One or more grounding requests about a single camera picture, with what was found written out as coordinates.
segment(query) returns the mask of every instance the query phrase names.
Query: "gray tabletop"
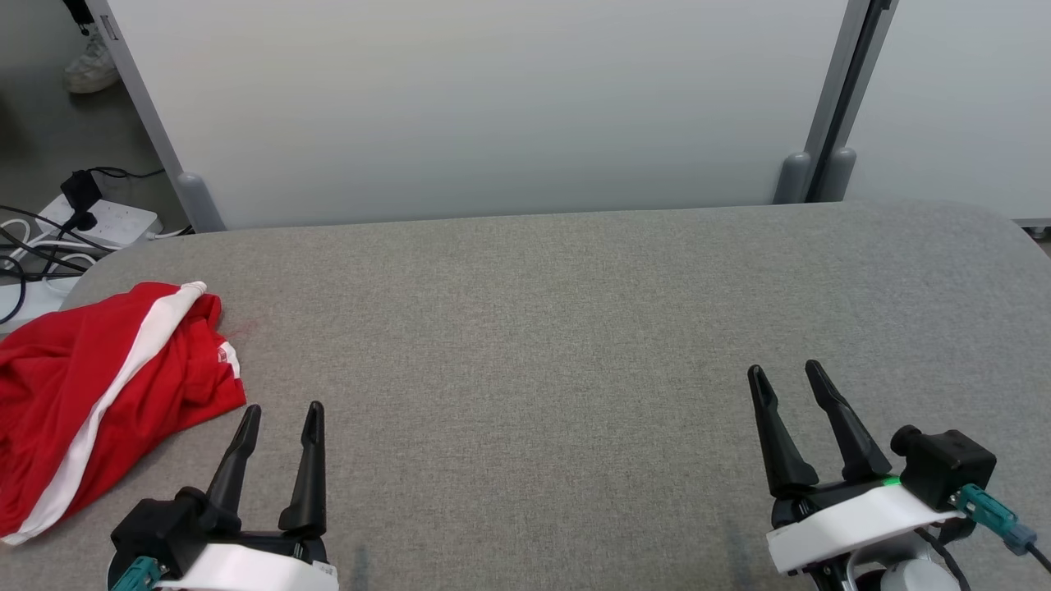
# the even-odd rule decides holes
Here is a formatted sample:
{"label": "gray tabletop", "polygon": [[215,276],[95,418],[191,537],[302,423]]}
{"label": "gray tabletop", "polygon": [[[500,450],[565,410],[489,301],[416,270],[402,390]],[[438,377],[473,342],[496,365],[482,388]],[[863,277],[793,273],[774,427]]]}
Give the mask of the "gray tabletop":
{"label": "gray tabletop", "polygon": [[[990,490],[1051,549],[1051,261],[981,209],[235,231],[118,252],[68,305],[148,280],[202,280],[223,300],[220,330],[264,409],[247,528],[276,525],[307,404],[325,403],[343,589],[809,589],[766,553],[745,371],[763,365],[802,453],[833,480],[810,358],[888,455],[906,423],[996,453]],[[206,487],[239,419],[171,437],[82,513],[0,551],[4,587],[101,589],[112,527],[142,497]],[[988,532],[950,549],[974,589],[1051,588]]]}

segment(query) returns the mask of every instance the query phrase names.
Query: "teal connector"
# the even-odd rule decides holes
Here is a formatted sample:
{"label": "teal connector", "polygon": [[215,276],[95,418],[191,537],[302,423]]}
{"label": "teal connector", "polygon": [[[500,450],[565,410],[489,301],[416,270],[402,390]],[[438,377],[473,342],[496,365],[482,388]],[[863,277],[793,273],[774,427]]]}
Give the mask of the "teal connector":
{"label": "teal connector", "polygon": [[149,591],[161,574],[161,566],[156,558],[139,556],[109,591]]}
{"label": "teal connector", "polygon": [[953,505],[977,524],[991,529],[1018,556],[1029,552],[1036,532],[1018,523],[1018,515],[974,485],[964,485]]}

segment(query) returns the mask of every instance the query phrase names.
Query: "person's foot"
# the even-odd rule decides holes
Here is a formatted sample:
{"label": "person's foot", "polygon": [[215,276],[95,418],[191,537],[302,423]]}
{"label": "person's foot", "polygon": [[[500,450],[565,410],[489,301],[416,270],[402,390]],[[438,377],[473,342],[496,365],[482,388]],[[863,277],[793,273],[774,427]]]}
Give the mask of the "person's foot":
{"label": "person's foot", "polygon": [[99,34],[98,25],[89,24],[87,30],[90,33],[87,47],[62,73],[66,90],[77,95],[98,93],[121,79],[114,64],[114,57],[109,55],[109,48]]}

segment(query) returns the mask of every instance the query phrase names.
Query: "folded red clothing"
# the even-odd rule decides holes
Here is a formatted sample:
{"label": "folded red clothing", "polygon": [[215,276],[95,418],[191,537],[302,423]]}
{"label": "folded red clothing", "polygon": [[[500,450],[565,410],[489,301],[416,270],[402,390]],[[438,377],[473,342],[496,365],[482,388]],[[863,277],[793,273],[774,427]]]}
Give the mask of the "folded red clothing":
{"label": "folded red clothing", "polygon": [[117,484],[168,435],[245,404],[201,282],[141,283],[0,342],[0,535],[21,544]]}

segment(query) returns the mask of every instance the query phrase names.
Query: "white board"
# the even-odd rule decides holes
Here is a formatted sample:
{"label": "white board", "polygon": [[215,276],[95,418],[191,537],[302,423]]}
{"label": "white board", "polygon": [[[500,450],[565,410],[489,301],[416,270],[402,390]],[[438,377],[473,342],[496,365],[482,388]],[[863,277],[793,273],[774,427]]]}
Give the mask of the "white board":
{"label": "white board", "polygon": [[769,203],[847,0],[110,0],[229,228]]}
{"label": "white board", "polygon": [[1051,4],[901,0],[847,145],[846,199],[1051,221]]}

